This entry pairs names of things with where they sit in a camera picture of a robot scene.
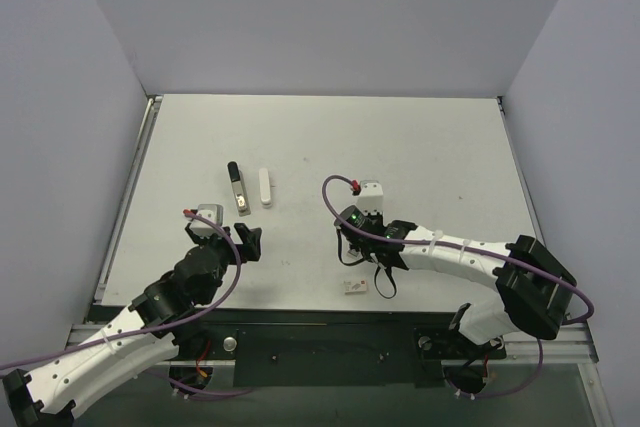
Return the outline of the staple box with red label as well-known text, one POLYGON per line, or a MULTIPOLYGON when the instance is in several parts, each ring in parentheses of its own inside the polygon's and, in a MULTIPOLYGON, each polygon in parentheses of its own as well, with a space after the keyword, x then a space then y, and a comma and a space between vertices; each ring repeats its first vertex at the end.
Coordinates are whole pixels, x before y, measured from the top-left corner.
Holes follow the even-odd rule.
POLYGON ((359 295, 367 293, 368 283, 365 279, 350 279, 343 282, 343 292, 345 295, 359 295))

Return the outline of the white stapler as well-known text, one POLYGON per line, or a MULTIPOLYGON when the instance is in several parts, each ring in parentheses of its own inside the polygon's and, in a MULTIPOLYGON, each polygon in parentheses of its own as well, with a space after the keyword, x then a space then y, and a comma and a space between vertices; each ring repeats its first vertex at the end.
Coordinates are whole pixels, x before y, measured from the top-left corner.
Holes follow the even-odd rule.
POLYGON ((259 198, 263 207, 269 208, 273 204, 272 186, 270 173, 267 168, 260 168, 258 171, 259 178, 259 198))

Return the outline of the small metal stapler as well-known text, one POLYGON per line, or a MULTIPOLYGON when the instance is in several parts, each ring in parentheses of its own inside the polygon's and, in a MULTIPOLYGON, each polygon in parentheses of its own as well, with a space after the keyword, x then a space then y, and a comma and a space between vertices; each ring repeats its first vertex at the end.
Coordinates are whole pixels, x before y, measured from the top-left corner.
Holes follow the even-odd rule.
POLYGON ((237 212, 240 216, 249 215, 250 206, 241 170, 235 161, 227 164, 227 170, 237 212))

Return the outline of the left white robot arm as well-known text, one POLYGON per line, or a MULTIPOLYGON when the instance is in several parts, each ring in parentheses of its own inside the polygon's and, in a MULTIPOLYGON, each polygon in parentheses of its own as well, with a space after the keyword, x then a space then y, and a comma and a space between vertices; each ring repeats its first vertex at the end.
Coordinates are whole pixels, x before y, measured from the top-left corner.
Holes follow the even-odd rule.
POLYGON ((229 293, 217 290, 230 265, 261 257, 262 231, 244 223, 233 230, 214 225, 207 237, 189 236, 191 248, 172 270, 148 285, 97 333, 61 353, 17 368, 2 380, 8 407, 19 426, 70 426, 98 400, 159 362, 178 354, 200 355, 206 335, 200 319, 229 293))

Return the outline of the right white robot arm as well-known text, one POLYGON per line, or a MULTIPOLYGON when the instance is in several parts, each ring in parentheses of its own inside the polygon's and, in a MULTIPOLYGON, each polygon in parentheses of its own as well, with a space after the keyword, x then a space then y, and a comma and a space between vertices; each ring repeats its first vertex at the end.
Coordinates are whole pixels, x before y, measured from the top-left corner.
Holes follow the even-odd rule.
POLYGON ((447 330, 449 349, 468 356, 481 345, 521 331, 553 340, 563 325, 575 279, 537 239, 479 242, 446 236, 412 222, 385 225, 352 205, 338 214, 336 231, 361 262, 376 266, 388 280, 393 271, 428 271, 481 285, 494 296, 464 303, 447 330))

